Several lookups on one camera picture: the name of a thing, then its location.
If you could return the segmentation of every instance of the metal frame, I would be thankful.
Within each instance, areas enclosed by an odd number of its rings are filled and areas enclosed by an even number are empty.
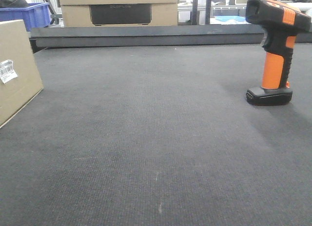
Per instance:
[[[209,45],[260,43],[258,25],[204,25],[163,27],[34,28],[38,47],[99,47]],[[297,42],[312,42],[312,33],[299,34]]]

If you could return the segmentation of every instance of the barcode label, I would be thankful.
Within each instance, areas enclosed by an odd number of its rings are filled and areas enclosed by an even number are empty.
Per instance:
[[[6,60],[4,62],[0,62],[0,80],[3,83],[7,83],[16,77],[17,77],[17,74],[14,71],[12,60]]]

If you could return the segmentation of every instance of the gray carpet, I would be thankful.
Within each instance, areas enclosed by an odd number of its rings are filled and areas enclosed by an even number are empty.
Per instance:
[[[1,226],[311,226],[311,44],[255,107],[259,45],[51,49],[0,130]]]

